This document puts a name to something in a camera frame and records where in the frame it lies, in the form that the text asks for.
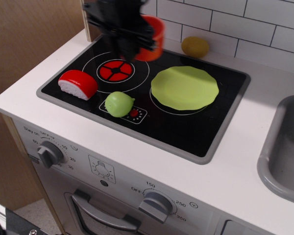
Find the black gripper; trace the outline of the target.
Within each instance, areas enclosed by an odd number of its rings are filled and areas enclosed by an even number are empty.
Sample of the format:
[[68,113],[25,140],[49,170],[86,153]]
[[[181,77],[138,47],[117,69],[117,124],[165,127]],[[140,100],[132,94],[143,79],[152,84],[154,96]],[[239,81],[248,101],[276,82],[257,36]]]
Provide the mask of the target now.
[[141,7],[146,0],[97,0],[83,4],[88,23],[108,36],[116,56],[132,61],[140,53],[139,40],[124,39],[142,21]]

